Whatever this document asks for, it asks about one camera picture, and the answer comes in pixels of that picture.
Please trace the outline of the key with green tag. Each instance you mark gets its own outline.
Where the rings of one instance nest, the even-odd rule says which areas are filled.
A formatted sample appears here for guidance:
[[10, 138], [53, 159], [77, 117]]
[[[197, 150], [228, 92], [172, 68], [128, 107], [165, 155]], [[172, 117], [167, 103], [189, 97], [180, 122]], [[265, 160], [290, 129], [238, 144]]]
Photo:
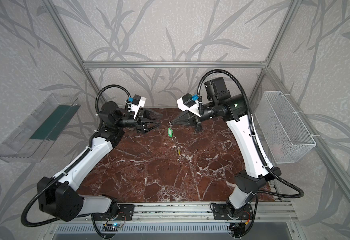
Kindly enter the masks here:
[[170, 138], [173, 138], [174, 137], [174, 132], [173, 132], [173, 129], [172, 128], [168, 128], [168, 136]]

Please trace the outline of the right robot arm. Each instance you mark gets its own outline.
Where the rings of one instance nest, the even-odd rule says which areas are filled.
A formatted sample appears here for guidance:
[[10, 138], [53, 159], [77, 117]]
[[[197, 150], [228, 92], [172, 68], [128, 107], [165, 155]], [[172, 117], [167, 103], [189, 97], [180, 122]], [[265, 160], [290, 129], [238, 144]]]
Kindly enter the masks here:
[[236, 220], [242, 212], [250, 212], [250, 202], [255, 197], [255, 191], [262, 188], [274, 177], [263, 166], [259, 152], [256, 151], [250, 132], [249, 114], [242, 95], [231, 96], [222, 77], [212, 79], [205, 84], [208, 103], [203, 106], [204, 112], [199, 113], [196, 95], [186, 94], [177, 100], [177, 106], [182, 110], [173, 125], [194, 127], [201, 131], [203, 121], [222, 117], [233, 133], [244, 159], [245, 169], [235, 175], [236, 186], [226, 201], [223, 211], [229, 218]]

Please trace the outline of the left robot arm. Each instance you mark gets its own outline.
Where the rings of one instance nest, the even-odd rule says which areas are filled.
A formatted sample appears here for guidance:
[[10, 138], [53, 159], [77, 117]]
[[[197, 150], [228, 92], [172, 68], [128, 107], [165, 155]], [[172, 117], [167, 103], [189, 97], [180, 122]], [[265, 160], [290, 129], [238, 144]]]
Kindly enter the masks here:
[[143, 134], [160, 126], [162, 114], [140, 104], [128, 107], [130, 111], [115, 102], [105, 103], [98, 113], [101, 127], [91, 137], [89, 146], [62, 171], [38, 182], [35, 200], [42, 212], [65, 222], [77, 216], [112, 212], [115, 201], [111, 198], [79, 195], [77, 190], [98, 162], [119, 144], [125, 128]]

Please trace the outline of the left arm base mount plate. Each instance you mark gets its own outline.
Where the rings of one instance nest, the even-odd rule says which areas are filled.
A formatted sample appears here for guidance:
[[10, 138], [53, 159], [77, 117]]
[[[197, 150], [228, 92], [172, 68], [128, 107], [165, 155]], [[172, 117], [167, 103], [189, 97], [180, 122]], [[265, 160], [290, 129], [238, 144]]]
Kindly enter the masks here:
[[110, 213], [95, 213], [95, 221], [131, 221], [133, 219], [135, 205], [133, 204], [121, 204], [118, 205], [119, 209], [112, 208]]

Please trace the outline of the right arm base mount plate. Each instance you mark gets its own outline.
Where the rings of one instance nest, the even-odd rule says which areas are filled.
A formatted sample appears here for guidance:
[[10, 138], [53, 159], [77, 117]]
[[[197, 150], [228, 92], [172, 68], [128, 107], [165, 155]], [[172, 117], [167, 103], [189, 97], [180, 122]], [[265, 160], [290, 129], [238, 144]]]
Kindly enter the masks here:
[[250, 204], [244, 205], [239, 209], [235, 209], [228, 203], [211, 203], [209, 206], [213, 213], [214, 220], [243, 220], [248, 222], [253, 217], [253, 210]]

